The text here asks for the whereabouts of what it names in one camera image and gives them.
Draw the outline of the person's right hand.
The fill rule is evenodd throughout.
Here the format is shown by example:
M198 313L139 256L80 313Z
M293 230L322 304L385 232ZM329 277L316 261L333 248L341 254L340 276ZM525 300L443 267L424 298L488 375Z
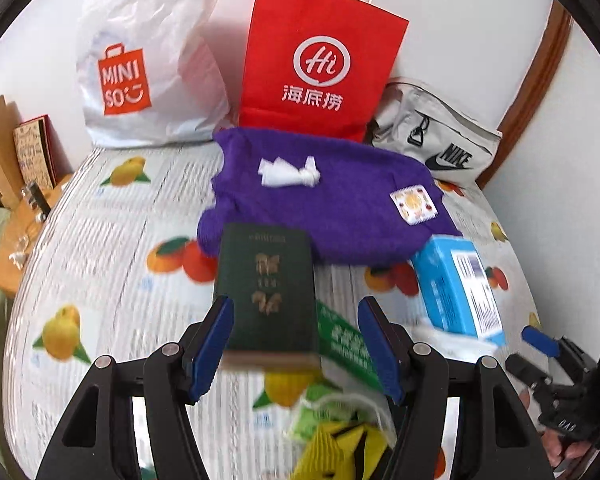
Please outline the person's right hand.
M523 388L519 393L520 400L524 407L528 410L531 403L531 392L528 388ZM573 400L565 400L565 399L557 399L552 401L554 403L554 409L558 410L560 404L564 404L567 402L567 405L572 404ZM545 448L545 452L547 454L547 458L550 461L550 464L554 469L561 472L565 467L562 466L562 463L566 460L576 460L577 458L581 458L585 456L585 453L591 447L590 442L574 442L570 445L566 445L563 440L560 440L562 437L558 434L558 432L554 430L545 430L542 433L541 440L543 442L543 446Z

